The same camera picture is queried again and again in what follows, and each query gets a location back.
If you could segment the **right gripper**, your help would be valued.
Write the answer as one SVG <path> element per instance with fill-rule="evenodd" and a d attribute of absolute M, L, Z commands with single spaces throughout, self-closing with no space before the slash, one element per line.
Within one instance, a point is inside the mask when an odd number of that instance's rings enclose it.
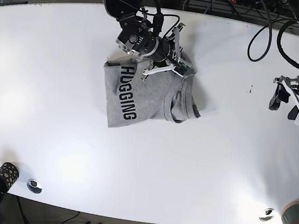
<path fill-rule="evenodd" d="M 180 77 L 184 77 L 185 72 L 192 68 L 192 64 L 185 55 L 182 54 L 180 45 L 180 32 L 186 25 L 179 23 L 171 30 L 168 37 L 158 40 L 158 46 L 148 59 L 152 67 L 142 70 L 142 79 L 145 81 L 148 76 L 165 71 L 172 71 Z"/>

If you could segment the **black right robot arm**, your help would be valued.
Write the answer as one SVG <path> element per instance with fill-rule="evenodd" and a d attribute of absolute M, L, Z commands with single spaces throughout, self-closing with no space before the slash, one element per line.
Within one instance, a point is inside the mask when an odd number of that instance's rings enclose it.
<path fill-rule="evenodd" d="M 153 0 L 155 13 L 148 12 L 142 0 L 102 1 L 106 12 L 119 22 L 122 29 L 116 39 L 119 48 L 151 62 L 151 69 L 143 69 L 144 77 L 169 70 L 183 77 L 191 68 L 191 63 L 181 53 L 179 38 L 184 24 L 177 21 L 164 36 L 160 35 L 166 16 L 158 0 Z"/>

